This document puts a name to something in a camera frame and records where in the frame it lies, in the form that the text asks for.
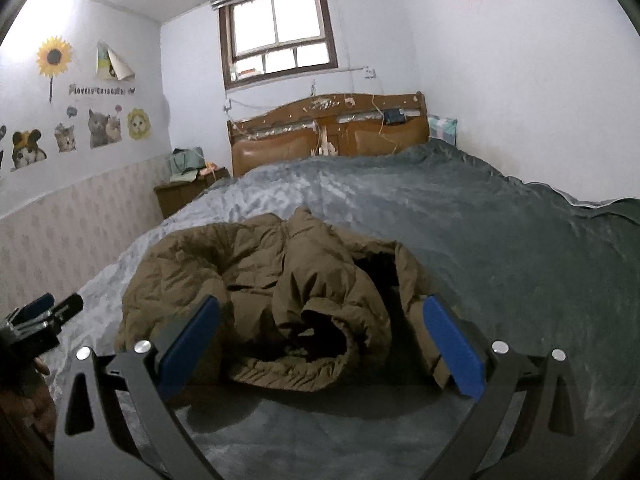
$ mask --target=window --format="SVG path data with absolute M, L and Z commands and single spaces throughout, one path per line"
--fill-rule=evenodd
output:
M 220 9 L 225 87 L 337 68 L 326 0 L 248 0 Z

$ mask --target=lion sticker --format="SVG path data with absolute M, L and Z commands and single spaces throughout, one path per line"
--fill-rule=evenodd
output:
M 140 108 L 134 108 L 127 117 L 129 136 L 133 140 L 146 139 L 151 135 L 151 122 L 146 112 Z

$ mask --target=window sill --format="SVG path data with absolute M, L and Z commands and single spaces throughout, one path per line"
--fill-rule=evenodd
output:
M 240 84 L 238 83 L 237 85 L 234 85 L 231 88 L 228 88 L 226 90 L 227 94 L 233 94 L 235 92 L 238 91 L 242 91 L 242 90 L 247 90 L 249 88 L 256 88 L 258 86 L 264 86 L 264 85 L 270 85 L 272 83 L 277 83 L 280 81 L 286 81 L 289 79 L 297 79 L 300 77 L 309 77 L 309 76 L 313 76 L 316 74 L 334 74 L 334 73 L 342 73 L 342 72 L 360 72 L 361 70 L 364 70 L 364 67 L 359 66 L 356 68 L 318 68 L 316 70 L 308 70 L 306 72 L 301 72 L 301 73 L 297 73 L 297 74 L 285 74 L 282 76 L 278 76 L 278 77 L 273 77 L 273 78 L 269 78 L 267 80 L 264 81 L 247 81 L 245 84 Z

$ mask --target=window frame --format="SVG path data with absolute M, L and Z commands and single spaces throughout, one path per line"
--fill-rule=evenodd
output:
M 232 19 L 233 8 L 236 5 L 240 5 L 252 0 L 241 0 L 231 5 L 220 7 L 220 51 L 222 53 L 222 73 L 225 81 L 225 89 L 233 89 L 239 87 L 250 86 L 254 83 L 268 81 L 271 79 L 279 79 L 285 76 L 298 75 L 307 72 L 316 72 L 318 70 L 332 70 L 338 68 L 338 57 L 335 51 L 335 39 L 334 31 L 331 24 L 331 17 L 329 14 L 329 5 L 327 0 L 316 0 L 316 9 L 319 13 L 318 19 L 320 24 L 320 33 L 324 33 L 324 37 L 306 38 L 303 40 L 285 41 L 280 43 L 278 41 L 278 30 L 275 27 L 276 32 L 276 44 L 272 44 L 267 47 L 255 48 L 253 50 L 243 52 L 241 55 L 236 55 L 234 45 L 234 20 Z M 271 0 L 273 19 L 275 20 L 275 11 L 273 8 L 273 0 Z M 238 62 L 242 59 L 255 56 L 265 56 L 270 52 L 276 52 L 278 50 L 285 50 L 286 48 L 294 48 L 294 58 L 296 64 L 298 63 L 295 47 L 306 46 L 310 44 L 325 43 L 327 51 L 329 53 L 329 62 L 311 65 L 311 66 L 297 66 L 288 70 L 281 70 L 279 72 L 265 73 L 255 75 L 246 79 L 239 79 L 232 81 L 231 79 L 231 64 Z

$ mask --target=gray blanket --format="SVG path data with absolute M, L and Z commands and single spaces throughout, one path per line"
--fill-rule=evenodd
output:
M 531 354 L 564 349 L 598 442 L 592 471 L 617 447 L 640 411 L 640 202 L 576 207 L 437 140 L 388 157 L 275 164 L 215 185 L 80 291 L 85 312 L 47 359 L 57 370 L 54 398 L 69 352 L 83 344 L 111 351 L 120 298 L 163 236 L 267 212 L 288 218 L 300 205 L 329 223 L 405 244 L 489 340 Z M 216 398 L 177 415 L 228 480 L 419 478 L 471 406 L 429 384 L 320 394 L 229 385 Z M 129 415 L 147 459 L 155 460 Z

